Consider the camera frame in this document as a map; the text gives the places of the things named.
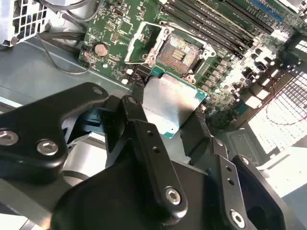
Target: black cable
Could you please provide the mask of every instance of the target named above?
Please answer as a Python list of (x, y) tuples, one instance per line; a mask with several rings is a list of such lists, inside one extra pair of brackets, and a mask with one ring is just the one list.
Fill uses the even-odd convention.
[(90, 20), (92, 20), (99, 12), (102, 4), (103, 4), (103, 0), (100, 0), (95, 12), (92, 14), (92, 16), (88, 17), (88, 18), (80, 18), (77, 15), (75, 15), (74, 13), (72, 13), (71, 11), (67, 11), (67, 14), (72, 17), (74, 20), (76, 20), (77, 22), (89, 22)]
[(50, 59), (50, 61), (52, 62), (53, 66), (54, 66), (57, 70), (59, 70), (59, 71), (61, 71), (61, 72), (63, 72), (63, 73), (67, 73), (67, 74), (81, 75), (81, 74), (84, 74), (84, 73), (88, 72), (88, 71), (91, 69), (91, 66), (92, 66), (92, 65), (91, 65), (90, 63), (89, 63), (89, 67), (88, 67), (86, 70), (80, 71), (80, 72), (74, 72), (74, 71), (69, 71), (69, 70), (62, 69), (61, 67), (59, 67), (59, 66), (54, 62), (54, 60), (52, 59), (52, 57), (51, 57), (49, 51), (47, 50), (47, 48), (46, 48), (46, 46), (45, 46), (43, 40), (40, 38), (39, 35), (37, 35), (37, 38), (42, 42), (42, 46), (43, 46), (43, 48), (44, 48), (44, 50), (45, 50), (47, 56), (49, 57), (49, 59)]
[(60, 48), (60, 49), (63, 49), (67, 52), (70, 52), (70, 53), (74, 53), (74, 54), (79, 54), (80, 53), (80, 50), (74, 48), (74, 47), (71, 47), (71, 46), (68, 46), (60, 41), (57, 41), (57, 40), (53, 40), (53, 39), (48, 39), (48, 38), (43, 38), (44, 41)]
[(80, 8), (82, 6), (85, 6), (86, 4), (88, 4), (91, 0), (81, 0), (80, 2), (71, 4), (69, 6), (60, 6), (60, 5), (53, 5), (45, 0), (39, 0), (44, 6), (52, 9), (52, 10), (56, 10), (56, 11), (69, 11), (69, 10), (74, 10), (77, 8)]
[(87, 26), (85, 26), (83, 23), (80, 23), (80, 22), (76, 21), (74, 18), (70, 17), (68, 14), (66, 14), (66, 13), (62, 14), (62, 18), (67, 20), (67, 21), (69, 21), (69, 22), (71, 22), (72, 24), (77, 26), (82, 31), (86, 32)]
[(71, 41), (83, 41), (85, 37), (85, 33), (76, 33), (76, 32), (60, 32), (60, 33), (49, 33), (42, 32), (39, 36), (45, 39), (65, 39)]

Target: robotic arm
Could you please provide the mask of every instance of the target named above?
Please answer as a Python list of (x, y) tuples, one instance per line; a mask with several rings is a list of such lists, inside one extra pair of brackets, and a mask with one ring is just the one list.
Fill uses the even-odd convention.
[[(51, 230), (305, 229), (251, 161), (228, 159), (197, 111), (180, 132), (206, 171), (171, 161), (139, 88), (118, 99), (84, 83), (0, 115), (0, 201)], [(106, 135), (109, 167), (71, 187), (68, 147), (93, 130)]]

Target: ventilation grille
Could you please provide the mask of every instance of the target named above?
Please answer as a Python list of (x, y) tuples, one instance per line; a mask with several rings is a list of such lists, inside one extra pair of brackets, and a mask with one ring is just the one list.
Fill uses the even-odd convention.
[(2, 24), (0, 32), (0, 41), (5, 46), (13, 46), (44, 31), (50, 14), (47, 7), (34, 0), (12, 1), (7, 12), (7, 25)]
[(307, 135), (307, 74), (293, 78), (249, 125), (266, 153), (294, 145)]

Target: ram slot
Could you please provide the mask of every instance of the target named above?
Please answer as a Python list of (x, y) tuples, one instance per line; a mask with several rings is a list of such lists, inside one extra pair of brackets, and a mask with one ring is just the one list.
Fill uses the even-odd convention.
[(207, 24), (205, 22), (206, 19), (199, 18), (199, 15), (195, 11), (190, 9), (188, 6), (182, 6), (181, 4), (176, 4), (174, 2), (170, 2), (169, 5), (171, 5), (174, 9), (188, 15), (192, 19), (190, 23), (197, 23), (197, 24), (202, 25), (210, 33), (215, 34), (215, 36), (219, 37), (221, 40), (226, 41), (230, 46), (233, 46), (243, 52), (246, 52), (247, 47), (245, 45), (236, 43), (236, 40), (233, 37), (232, 38), (228, 37), (225, 33), (223, 34), (220, 31), (216, 30), (213, 25)]
[(252, 25), (257, 27), (259, 30), (266, 32), (268, 34), (273, 33), (274, 29), (264, 22), (260, 21), (254, 15), (250, 14), (248, 11), (242, 9), (236, 3), (232, 2), (231, 0), (222, 0), (222, 3), (229, 8), (231, 11), (238, 14), (240, 17), (244, 18), (245, 20), (249, 21)]
[(214, 29), (218, 30), (218, 33), (226, 33), (231, 39), (238, 40), (243, 45), (252, 45), (253, 40), (249, 39), (246, 40), (243, 36), (240, 36), (239, 33), (236, 33), (234, 30), (231, 30), (230, 24), (228, 25), (223, 24), (221, 21), (216, 20), (212, 15), (206, 13), (202, 10), (202, 5), (197, 3), (196, 1), (190, 2), (186, 0), (173, 0), (170, 2), (171, 5), (181, 5), (188, 9), (189, 13), (195, 15), (196, 17), (203, 17), (204, 21), (210, 22), (209, 26)]
[(193, 2), (193, 4), (196, 4), (197, 7), (199, 7), (200, 10), (207, 12), (209, 15), (211, 15), (216, 21), (219, 21), (223, 24), (227, 24), (227, 27), (229, 27), (230, 30), (233, 30), (237, 34), (241, 34), (241, 36), (247, 37), (248, 39), (254, 39), (255, 36), (243, 29), (240, 25), (236, 24), (229, 18), (225, 17), (223, 14), (216, 11), (214, 8), (209, 6), (207, 2), (204, 0), (190, 0)]
[(238, 49), (237, 47), (233, 47), (225, 39), (221, 38), (217, 34), (209, 32), (209, 30), (205, 31), (203, 28), (200, 28), (199, 26), (197, 26), (195, 23), (193, 23), (193, 19), (190, 16), (186, 15), (184, 12), (178, 10), (177, 8), (175, 9), (175, 8), (172, 8), (171, 6), (165, 6), (165, 12), (171, 15), (172, 17), (176, 18), (176, 20), (182, 22), (182, 24), (184, 23), (188, 25), (189, 27), (193, 28), (193, 30), (190, 30), (190, 31), (194, 31), (194, 32), (196, 31), (199, 34), (206, 37), (208, 40), (208, 43), (212, 45), (218, 44), (219, 46), (225, 48), (226, 50), (234, 54), (238, 54), (239, 56), (244, 55), (244, 53), (242, 53), (240, 49)]

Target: green circuit board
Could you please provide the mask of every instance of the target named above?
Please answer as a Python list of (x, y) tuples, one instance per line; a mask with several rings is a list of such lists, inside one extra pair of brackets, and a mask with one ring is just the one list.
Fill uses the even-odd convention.
[[(127, 61), (130, 44), (142, 22), (148, 24), (134, 41)], [(172, 33), (159, 48), (155, 63), (144, 64), (157, 43), (161, 26), (172, 28)], [(241, 72), (250, 68), (253, 75), (259, 73), (251, 55), (261, 49), (275, 58), (297, 31), (307, 34), (304, 18), (278, 0), (105, 0), (89, 23), (79, 60), (126, 85), (133, 82), (136, 73), (146, 79), (154, 76), (155, 67), (161, 68), (208, 94), (207, 116), (215, 121), (214, 125), (222, 127), (239, 106), (233, 85), (252, 85)], [(184, 48), (171, 49), (171, 40), (184, 41), (184, 47), (195, 49), (194, 59), (186, 66), (182, 64), (189, 53)], [(204, 57), (203, 42), (213, 48), (214, 55)], [(97, 44), (107, 46), (106, 56), (95, 53)]]

